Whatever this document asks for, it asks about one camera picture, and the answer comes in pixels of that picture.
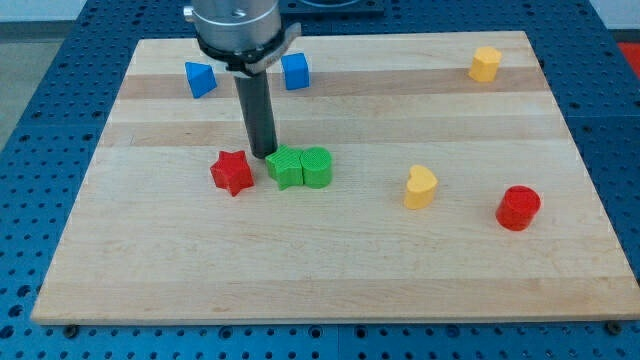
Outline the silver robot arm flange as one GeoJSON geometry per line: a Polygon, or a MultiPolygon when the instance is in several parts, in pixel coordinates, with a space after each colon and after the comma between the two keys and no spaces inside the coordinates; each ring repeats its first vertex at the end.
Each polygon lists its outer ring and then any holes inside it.
{"type": "Polygon", "coordinates": [[[192,0],[183,8],[208,57],[239,77],[255,77],[275,64],[302,33],[283,25],[278,0],[192,0]]]}

